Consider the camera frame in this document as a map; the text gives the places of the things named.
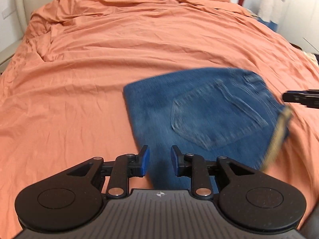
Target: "wall outlet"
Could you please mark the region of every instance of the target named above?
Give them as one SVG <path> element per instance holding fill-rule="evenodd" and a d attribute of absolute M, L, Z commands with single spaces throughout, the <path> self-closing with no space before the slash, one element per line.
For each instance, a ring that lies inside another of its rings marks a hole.
<path fill-rule="evenodd" d="M 14 11 L 15 11 L 15 7 L 13 5 L 8 6 L 7 8 L 5 8 L 2 11 L 2 18 L 5 19 L 7 18 L 9 15 L 11 15 Z"/>

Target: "metal screw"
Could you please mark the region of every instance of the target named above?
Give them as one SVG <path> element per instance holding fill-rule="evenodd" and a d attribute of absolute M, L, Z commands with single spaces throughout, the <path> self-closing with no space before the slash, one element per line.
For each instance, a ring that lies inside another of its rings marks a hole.
<path fill-rule="evenodd" d="M 121 188 L 111 188 L 108 190 L 108 193 L 112 196 L 121 196 L 124 193 L 124 190 Z"/>
<path fill-rule="evenodd" d="M 199 196 L 208 196 L 211 193 L 212 193 L 211 190 L 208 188 L 199 188 L 196 190 L 196 194 Z"/>

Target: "blue denim jeans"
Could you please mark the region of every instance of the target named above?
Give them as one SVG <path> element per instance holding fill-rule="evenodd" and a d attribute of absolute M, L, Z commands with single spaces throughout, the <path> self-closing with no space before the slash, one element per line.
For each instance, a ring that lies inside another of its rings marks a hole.
<path fill-rule="evenodd" d="M 259 75 L 235 68 L 140 80 L 124 87 L 124 96 L 135 139 L 150 147 L 151 181 L 163 190 L 190 187 L 189 178 L 174 176 L 172 145 L 206 160 L 223 155 L 260 168 L 284 108 Z"/>

